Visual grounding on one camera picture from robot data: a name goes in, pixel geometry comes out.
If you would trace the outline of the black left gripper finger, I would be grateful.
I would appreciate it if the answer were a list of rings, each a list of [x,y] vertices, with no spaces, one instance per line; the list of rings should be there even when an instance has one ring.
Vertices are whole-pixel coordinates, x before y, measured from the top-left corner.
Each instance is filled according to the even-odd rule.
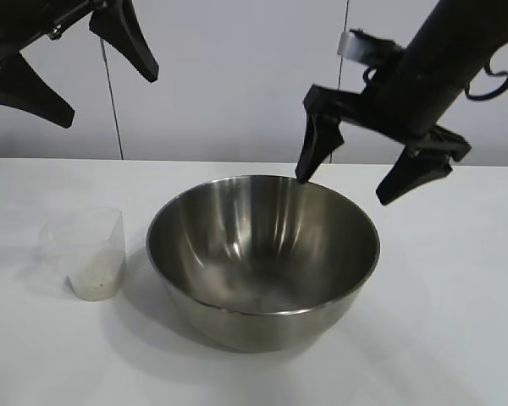
[[[131,0],[102,1],[92,13],[89,29],[121,53],[145,80],[157,81],[159,65]]]
[[[70,128],[75,110],[17,53],[0,61],[0,106],[21,110]]]

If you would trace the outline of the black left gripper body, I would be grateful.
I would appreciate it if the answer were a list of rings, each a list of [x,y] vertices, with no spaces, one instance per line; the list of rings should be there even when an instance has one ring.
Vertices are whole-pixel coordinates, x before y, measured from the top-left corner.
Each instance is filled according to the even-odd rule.
[[[5,65],[43,36],[56,41],[88,14],[104,13],[114,1],[0,1],[0,74]]]

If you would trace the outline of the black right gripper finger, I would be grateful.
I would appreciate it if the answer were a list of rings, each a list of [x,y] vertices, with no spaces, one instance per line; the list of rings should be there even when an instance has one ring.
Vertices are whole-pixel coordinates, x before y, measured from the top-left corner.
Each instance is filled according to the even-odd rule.
[[[405,148],[377,187],[376,195],[379,202],[386,206],[424,184],[446,178],[451,172],[447,153]]]
[[[344,144],[340,120],[327,114],[306,114],[306,132],[301,154],[295,167],[295,178],[305,184],[319,166]]]

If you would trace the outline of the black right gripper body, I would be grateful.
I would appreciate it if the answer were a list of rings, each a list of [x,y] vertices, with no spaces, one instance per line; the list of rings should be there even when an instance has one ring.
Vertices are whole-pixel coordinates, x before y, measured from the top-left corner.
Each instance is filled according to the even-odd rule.
[[[461,161],[471,146],[438,121],[489,61],[478,49],[436,53],[412,47],[342,47],[338,54],[365,66],[360,93],[313,85],[306,113],[327,114],[371,129],[413,151],[436,150]]]

